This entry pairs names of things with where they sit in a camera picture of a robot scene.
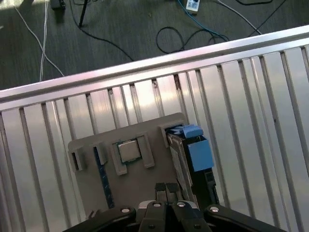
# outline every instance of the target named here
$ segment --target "white cable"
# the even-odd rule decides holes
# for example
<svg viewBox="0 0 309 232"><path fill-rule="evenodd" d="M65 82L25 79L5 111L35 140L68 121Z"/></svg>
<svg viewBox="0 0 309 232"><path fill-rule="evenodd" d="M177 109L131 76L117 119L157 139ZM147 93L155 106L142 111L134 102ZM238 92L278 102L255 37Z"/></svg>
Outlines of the white cable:
<svg viewBox="0 0 309 232"><path fill-rule="evenodd" d="M248 20L246 19L245 16L243 16L241 13L239 13L238 11L234 10L232 7L226 5L225 3L221 2L220 0L216 0L220 5L226 7L227 9L233 11L234 13L238 14L240 17L242 17L243 20L245 20L256 32L258 32L260 35L262 35L262 33Z"/></svg>
<svg viewBox="0 0 309 232"><path fill-rule="evenodd" d="M27 29L30 31L30 33L34 36L34 38L38 41L38 44L39 44L39 46L40 46L40 48L41 48L41 50L42 50L42 52L44 53L44 56L45 56L45 58L47 59L47 61L51 64L51 65L53 65L58 71L59 71L59 73L62 75L62 76L64 76L64 74L62 73L62 71L47 57L47 55L45 54L45 52L44 52L44 50L43 50L43 48L42 48L42 45L41 45L41 43L40 43L40 40L39 40L39 38L36 36L36 34L29 28L29 26L28 26L28 24L26 23L26 21L24 20L24 18L23 18L23 16L21 15L21 13L19 12L19 10L15 7L15 6L13 6L14 8L15 8L15 10L17 11L17 13L19 14L19 16L20 16L20 18L22 19L22 21L24 22L24 24L26 25L26 27L27 27Z"/></svg>
<svg viewBox="0 0 309 232"><path fill-rule="evenodd" d="M45 1L45 18L44 18L44 38L43 38L43 52L41 57L40 65L40 81L43 80L43 69L44 69L44 53L46 51L46 37L47 37L47 10L48 10L48 0Z"/></svg>

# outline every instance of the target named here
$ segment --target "power strip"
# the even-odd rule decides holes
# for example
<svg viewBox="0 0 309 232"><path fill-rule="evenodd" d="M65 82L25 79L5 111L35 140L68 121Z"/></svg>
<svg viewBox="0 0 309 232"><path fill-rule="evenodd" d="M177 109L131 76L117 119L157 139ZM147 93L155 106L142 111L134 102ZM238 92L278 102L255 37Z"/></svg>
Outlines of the power strip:
<svg viewBox="0 0 309 232"><path fill-rule="evenodd" d="M183 0L187 12L196 15L198 12L200 0Z"/></svg>

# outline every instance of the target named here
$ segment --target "black cable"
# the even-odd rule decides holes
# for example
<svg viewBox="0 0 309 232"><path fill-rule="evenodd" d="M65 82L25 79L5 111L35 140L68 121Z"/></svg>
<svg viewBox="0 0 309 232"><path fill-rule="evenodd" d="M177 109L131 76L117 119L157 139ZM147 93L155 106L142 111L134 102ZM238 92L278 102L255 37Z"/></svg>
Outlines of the black cable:
<svg viewBox="0 0 309 232"><path fill-rule="evenodd" d="M252 36L257 30L259 30L270 19L270 17L272 17L280 7L282 7L282 5L285 2L286 0L283 0L282 3L264 20L264 22L261 25L256 30L254 30L250 35L248 35L248 37Z"/></svg>
<svg viewBox="0 0 309 232"><path fill-rule="evenodd" d="M235 1L238 2L238 3L241 4L241 5L244 5L244 6L264 5L264 4L270 4L270 3L273 2L273 0L262 1L262 2L255 2L255 3L243 3L243 2L240 1L240 0L235 0Z"/></svg>
<svg viewBox="0 0 309 232"><path fill-rule="evenodd" d="M73 0L73 4L76 5L76 6L83 6L84 5L84 3L76 3L75 0Z"/></svg>
<svg viewBox="0 0 309 232"><path fill-rule="evenodd" d="M158 42L159 34L160 34L162 31L167 30L167 29L170 29L170 30L176 32L176 34L179 36L180 41L181 41L181 43L182 43L182 46L181 46L180 49L177 49L177 50L168 52L168 51L163 50L163 49L160 47L159 42ZM213 33L209 32L208 30L200 29L200 30L197 30L197 31L195 31L194 33L192 33L192 35L190 35L190 37L186 40L186 42L184 42L183 36L180 34L180 32L179 32L176 28L174 28L174 27L164 27L164 28L161 28L161 29L158 31L158 33L156 34L155 43L156 43L156 46L158 47L158 49L159 49L161 52L165 53L165 54L170 54L170 53L175 53L175 52L184 51L184 50L185 50L185 46L188 44L188 42L189 42L196 34L202 32L202 31L203 31L203 32L206 32L206 33L208 33L208 34L211 35L211 38L208 40L207 45L209 45L210 42L211 42L212 40L213 40L214 43L216 44L216 40L215 40L216 38L221 38L222 40L224 40L224 41L226 41L226 42L229 41L229 38L227 38L225 35L216 35L216 34L213 34Z"/></svg>
<svg viewBox="0 0 309 232"><path fill-rule="evenodd" d="M72 8L72 0L69 0L69 3L70 3L70 9L71 9L73 21L74 21L76 27L77 27L80 31L82 31L82 32L85 33L86 35L90 36L91 38L94 38L94 39L96 39L96 40L101 40L101 41L104 41L104 42L107 42L107 43L113 45L114 47L116 47L116 48L118 48L120 51L122 51L131 61L134 61L134 59L133 59L131 56L129 56L129 54L128 54L125 50L123 50L123 49L122 49L121 47L119 47L118 45L114 44L112 41L109 41L109 40L106 40L106 39L103 39L103 38L94 36L94 35L90 34L89 32L83 30L82 28L80 28L80 27L78 26L78 23L76 22L76 19L75 19L75 16L74 16L74 12L73 12L73 8Z"/></svg>

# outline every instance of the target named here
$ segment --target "metal screw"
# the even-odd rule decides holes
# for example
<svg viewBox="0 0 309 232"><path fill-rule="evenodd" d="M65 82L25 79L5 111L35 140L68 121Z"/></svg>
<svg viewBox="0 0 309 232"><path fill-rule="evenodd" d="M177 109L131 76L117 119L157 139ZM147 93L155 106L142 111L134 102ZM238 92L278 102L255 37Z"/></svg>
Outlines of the metal screw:
<svg viewBox="0 0 309 232"><path fill-rule="evenodd" d="M211 207L210 210L214 213L217 213L219 211L219 209L217 207Z"/></svg>
<svg viewBox="0 0 309 232"><path fill-rule="evenodd" d="M130 212L130 209L125 208L125 209L122 209L121 212L128 213L128 212Z"/></svg>
<svg viewBox="0 0 309 232"><path fill-rule="evenodd" d="M183 202L178 202L177 205L178 205L179 207L184 207L184 206L185 206L185 203L183 203Z"/></svg>

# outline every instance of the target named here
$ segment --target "metal rail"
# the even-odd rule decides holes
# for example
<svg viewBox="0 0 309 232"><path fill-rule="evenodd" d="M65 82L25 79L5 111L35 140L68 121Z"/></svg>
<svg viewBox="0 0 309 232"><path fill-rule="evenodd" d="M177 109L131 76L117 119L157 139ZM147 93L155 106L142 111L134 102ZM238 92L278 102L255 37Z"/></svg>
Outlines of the metal rail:
<svg viewBox="0 0 309 232"><path fill-rule="evenodd" d="M211 142L222 204L309 232L308 44L305 26L0 91L3 231L85 219L72 139L183 112Z"/></svg>

